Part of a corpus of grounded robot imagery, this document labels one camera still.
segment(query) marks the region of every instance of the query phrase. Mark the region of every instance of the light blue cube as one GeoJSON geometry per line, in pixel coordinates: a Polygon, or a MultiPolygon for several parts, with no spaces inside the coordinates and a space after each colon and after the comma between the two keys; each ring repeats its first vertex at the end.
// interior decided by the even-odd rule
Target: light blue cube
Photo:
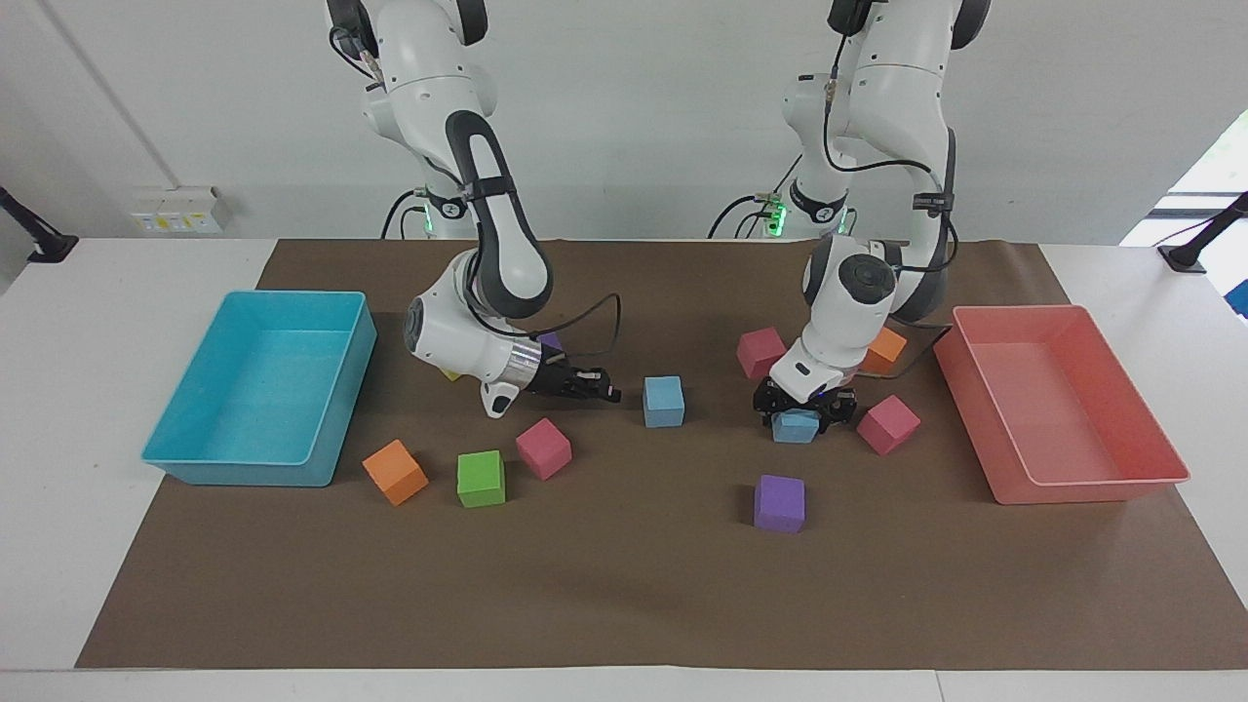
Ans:
{"type": "Polygon", "coordinates": [[[685,393],[680,390],[680,376],[648,377],[641,395],[646,427],[685,423],[685,393]]]}
{"type": "Polygon", "coordinates": [[[771,438],[776,443],[810,443],[819,433],[819,412],[789,410],[771,417],[771,438]]]}

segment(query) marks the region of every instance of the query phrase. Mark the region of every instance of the pink plastic bin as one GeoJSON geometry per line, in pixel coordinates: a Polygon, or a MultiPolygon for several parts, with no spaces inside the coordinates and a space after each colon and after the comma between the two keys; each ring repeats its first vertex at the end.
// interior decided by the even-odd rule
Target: pink plastic bin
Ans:
{"type": "Polygon", "coordinates": [[[936,357],[1002,505],[1131,500],[1191,477],[1083,307],[955,307],[936,357]]]}

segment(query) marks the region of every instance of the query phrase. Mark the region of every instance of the green led light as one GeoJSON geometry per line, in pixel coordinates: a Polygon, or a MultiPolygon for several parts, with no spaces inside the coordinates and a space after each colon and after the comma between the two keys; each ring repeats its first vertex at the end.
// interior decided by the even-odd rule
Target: green led light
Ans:
{"type": "Polygon", "coordinates": [[[768,234],[771,236],[782,236],[786,219],[789,219],[789,209],[784,205],[776,205],[776,209],[771,212],[771,221],[768,222],[768,234]]]}

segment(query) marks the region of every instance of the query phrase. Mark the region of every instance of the green cube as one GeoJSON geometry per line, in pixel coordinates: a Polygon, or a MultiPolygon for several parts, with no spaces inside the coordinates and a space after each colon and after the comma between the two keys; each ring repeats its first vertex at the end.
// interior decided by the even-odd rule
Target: green cube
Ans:
{"type": "Polygon", "coordinates": [[[507,502],[503,455],[498,451],[459,456],[459,501],[464,507],[488,507],[507,502]]]}

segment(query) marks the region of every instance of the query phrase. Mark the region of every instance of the orange cube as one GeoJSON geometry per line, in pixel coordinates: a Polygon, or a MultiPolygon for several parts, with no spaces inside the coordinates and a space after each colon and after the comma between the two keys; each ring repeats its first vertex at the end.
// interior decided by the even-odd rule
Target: orange cube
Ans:
{"type": "Polygon", "coordinates": [[[381,488],[382,495],[396,507],[429,485],[429,478],[424,476],[421,465],[397,438],[386,448],[364,458],[364,470],[381,488]]]}
{"type": "Polygon", "coordinates": [[[866,358],[859,370],[865,373],[885,375],[892,365],[901,357],[901,351],[906,347],[906,337],[889,327],[880,330],[880,336],[875,337],[866,350],[866,358]]]}

